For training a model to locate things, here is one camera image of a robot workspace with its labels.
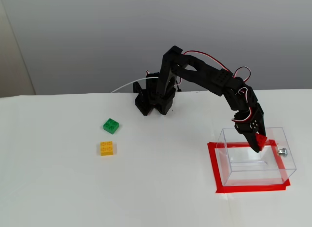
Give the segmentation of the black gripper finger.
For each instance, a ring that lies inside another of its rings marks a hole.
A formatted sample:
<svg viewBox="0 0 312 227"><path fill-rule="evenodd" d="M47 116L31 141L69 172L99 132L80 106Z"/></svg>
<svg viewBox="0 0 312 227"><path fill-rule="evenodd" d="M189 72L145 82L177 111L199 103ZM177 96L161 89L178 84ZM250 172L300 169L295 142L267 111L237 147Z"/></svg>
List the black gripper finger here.
<svg viewBox="0 0 312 227"><path fill-rule="evenodd" d="M240 133L244 135L249 146L256 152L260 152L260 146L256 139L256 133L258 132L258 121L252 120L251 122L240 123Z"/></svg>
<svg viewBox="0 0 312 227"><path fill-rule="evenodd" d="M260 116L258 120L258 133L260 135L266 136L266 130L265 130L265 125L264 125L264 116Z"/></svg>

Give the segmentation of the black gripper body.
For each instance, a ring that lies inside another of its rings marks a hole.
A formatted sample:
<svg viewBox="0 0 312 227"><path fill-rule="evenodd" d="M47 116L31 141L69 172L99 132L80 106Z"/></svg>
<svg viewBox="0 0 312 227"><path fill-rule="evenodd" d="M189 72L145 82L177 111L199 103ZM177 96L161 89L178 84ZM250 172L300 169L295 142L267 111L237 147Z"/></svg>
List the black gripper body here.
<svg viewBox="0 0 312 227"><path fill-rule="evenodd" d="M255 106L249 108L247 112L239 111L234 115L234 119L232 121L235 123L236 130L240 133L240 123L251 122L252 120L259 120L260 116L264 116L264 112L259 103Z"/></svg>

